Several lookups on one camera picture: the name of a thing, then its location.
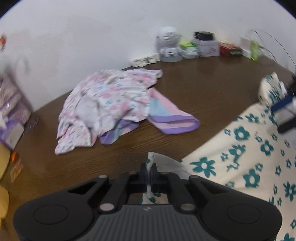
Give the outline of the cream teal flower garment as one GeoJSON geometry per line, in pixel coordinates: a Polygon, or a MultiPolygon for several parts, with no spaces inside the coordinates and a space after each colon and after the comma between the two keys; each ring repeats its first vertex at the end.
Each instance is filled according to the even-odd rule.
{"type": "Polygon", "coordinates": [[[277,240],[295,240],[295,139],[278,133],[271,106],[285,97],[276,73],[262,78],[259,103],[247,108],[217,135],[182,160],[150,152],[146,167],[190,175],[261,198],[282,215],[277,240]]]}

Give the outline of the pink floral clothes pile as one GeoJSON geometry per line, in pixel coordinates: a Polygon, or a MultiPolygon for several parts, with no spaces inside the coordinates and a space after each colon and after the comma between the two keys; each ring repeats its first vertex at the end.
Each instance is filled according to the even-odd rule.
{"type": "Polygon", "coordinates": [[[102,70],[86,77],[66,98],[58,117],[55,154],[116,142],[148,120],[165,135],[196,130],[200,121],[180,110],[154,85],[161,69],[102,70]]]}

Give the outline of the white round speaker robot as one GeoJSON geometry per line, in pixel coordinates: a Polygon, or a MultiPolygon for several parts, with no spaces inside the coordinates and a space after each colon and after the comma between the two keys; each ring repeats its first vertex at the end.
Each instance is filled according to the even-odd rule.
{"type": "Polygon", "coordinates": [[[174,27],[165,26],[159,30],[156,36],[156,48],[162,62],[175,63],[182,60],[182,56],[179,54],[181,37],[174,27]]]}

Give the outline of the white power strip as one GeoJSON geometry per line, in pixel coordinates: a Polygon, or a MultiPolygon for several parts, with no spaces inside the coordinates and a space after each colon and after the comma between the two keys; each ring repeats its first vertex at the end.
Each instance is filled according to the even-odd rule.
{"type": "Polygon", "coordinates": [[[129,63],[133,68],[137,68],[144,67],[149,64],[154,64],[158,61],[160,61],[159,53],[149,53],[143,57],[131,59],[129,63]]]}

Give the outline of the purple tissue box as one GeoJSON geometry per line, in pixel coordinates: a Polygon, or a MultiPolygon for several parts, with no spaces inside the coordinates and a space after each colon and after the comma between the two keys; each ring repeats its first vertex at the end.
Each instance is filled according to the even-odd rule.
{"type": "Polygon", "coordinates": [[[6,129],[1,128],[1,143],[13,151],[24,132],[23,125],[17,120],[8,121],[6,129]]]}

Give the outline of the green white bottle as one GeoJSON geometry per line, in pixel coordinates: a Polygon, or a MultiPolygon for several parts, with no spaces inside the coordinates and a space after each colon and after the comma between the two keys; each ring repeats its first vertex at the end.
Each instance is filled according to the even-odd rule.
{"type": "Polygon", "coordinates": [[[257,61],[259,58],[259,50],[260,50],[260,45],[256,41],[251,41],[250,43],[250,58],[253,61],[257,61]]]}

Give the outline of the orange snack packet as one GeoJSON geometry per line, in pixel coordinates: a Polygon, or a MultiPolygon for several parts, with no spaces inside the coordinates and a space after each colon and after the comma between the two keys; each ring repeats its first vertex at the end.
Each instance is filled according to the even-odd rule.
{"type": "Polygon", "coordinates": [[[11,162],[13,163],[13,167],[11,170],[11,182],[13,183],[22,172],[23,164],[22,164],[22,159],[17,152],[11,153],[11,162]]]}

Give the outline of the pink patterned storage box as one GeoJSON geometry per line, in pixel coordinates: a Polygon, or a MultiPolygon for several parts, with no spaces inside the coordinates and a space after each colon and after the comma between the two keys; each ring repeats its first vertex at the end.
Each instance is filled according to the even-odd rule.
{"type": "Polygon", "coordinates": [[[19,88],[5,74],[1,75],[1,117],[5,122],[18,121],[22,125],[31,117],[19,88]]]}

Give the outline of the yellow mug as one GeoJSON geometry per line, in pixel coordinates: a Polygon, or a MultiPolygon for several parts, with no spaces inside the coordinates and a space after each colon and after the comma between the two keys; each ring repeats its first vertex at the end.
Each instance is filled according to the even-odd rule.
{"type": "Polygon", "coordinates": [[[8,208],[9,208],[9,193],[8,191],[3,187],[0,186],[0,216],[1,220],[5,219],[8,208]]]}

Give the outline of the red green carton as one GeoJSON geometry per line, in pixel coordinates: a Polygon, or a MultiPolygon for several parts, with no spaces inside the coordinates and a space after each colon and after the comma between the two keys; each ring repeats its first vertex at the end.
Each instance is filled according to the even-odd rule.
{"type": "Polygon", "coordinates": [[[219,47],[220,47],[221,56],[226,56],[226,57],[242,56],[242,49],[239,46],[232,44],[231,42],[228,42],[228,41],[219,42],[219,47]]]}

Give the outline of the lavender tin box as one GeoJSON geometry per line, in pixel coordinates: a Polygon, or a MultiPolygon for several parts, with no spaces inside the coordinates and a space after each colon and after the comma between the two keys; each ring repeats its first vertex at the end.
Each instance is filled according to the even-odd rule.
{"type": "Polygon", "coordinates": [[[216,57],[220,55],[219,42],[216,40],[202,41],[194,39],[191,43],[197,46],[199,57],[216,57]]]}

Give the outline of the green white packet stack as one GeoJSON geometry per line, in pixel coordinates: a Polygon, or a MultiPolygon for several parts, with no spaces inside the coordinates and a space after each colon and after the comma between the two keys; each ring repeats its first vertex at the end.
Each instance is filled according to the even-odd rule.
{"type": "Polygon", "coordinates": [[[193,59],[199,56],[198,54],[198,47],[191,43],[181,43],[179,54],[184,59],[193,59]]]}

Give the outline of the black small box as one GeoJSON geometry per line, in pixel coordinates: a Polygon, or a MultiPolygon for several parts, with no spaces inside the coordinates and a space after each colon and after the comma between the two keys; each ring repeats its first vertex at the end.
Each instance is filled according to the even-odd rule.
{"type": "Polygon", "coordinates": [[[214,40],[214,34],[207,31],[194,32],[194,39],[201,41],[212,41],[214,40]]]}

